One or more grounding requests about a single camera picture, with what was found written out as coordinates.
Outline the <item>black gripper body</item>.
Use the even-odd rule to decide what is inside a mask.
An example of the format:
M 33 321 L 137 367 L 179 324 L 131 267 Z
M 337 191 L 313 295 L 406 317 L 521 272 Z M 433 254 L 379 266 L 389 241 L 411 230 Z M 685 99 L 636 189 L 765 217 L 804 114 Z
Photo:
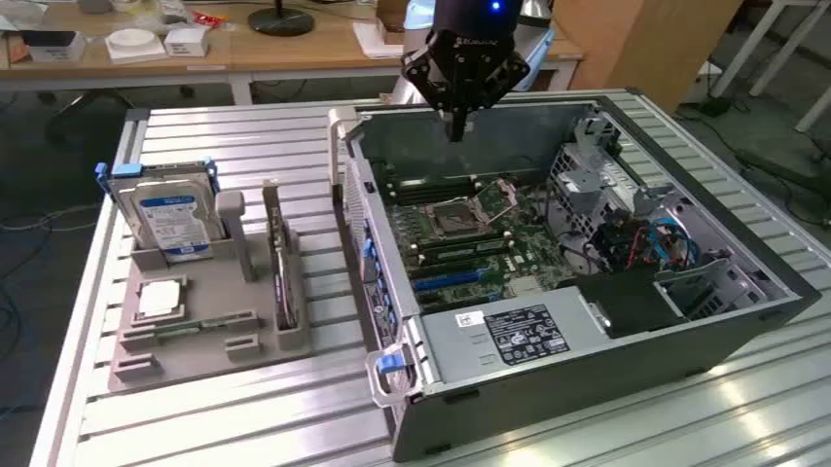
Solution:
M 519 1 L 435 3 L 434 24 L 426 46 L 451 83 L 455 110 L 458 110 L 458 66 L 470 57 L 517 52 L 514 32 L 521 7 Z

